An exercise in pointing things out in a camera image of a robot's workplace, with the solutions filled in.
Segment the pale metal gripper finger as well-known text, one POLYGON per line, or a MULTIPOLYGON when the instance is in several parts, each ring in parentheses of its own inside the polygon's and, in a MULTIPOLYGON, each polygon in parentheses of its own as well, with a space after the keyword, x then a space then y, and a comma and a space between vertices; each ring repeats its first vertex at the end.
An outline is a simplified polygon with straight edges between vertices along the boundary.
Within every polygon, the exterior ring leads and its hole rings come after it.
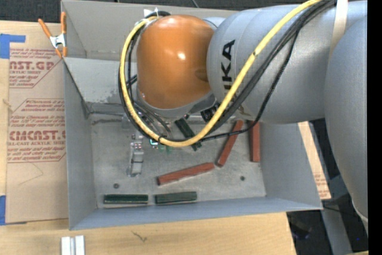
POLYGON ((138 176, 141 174, 144 161, 144 151, 142 142, 131 144, 129 176, 138 176))

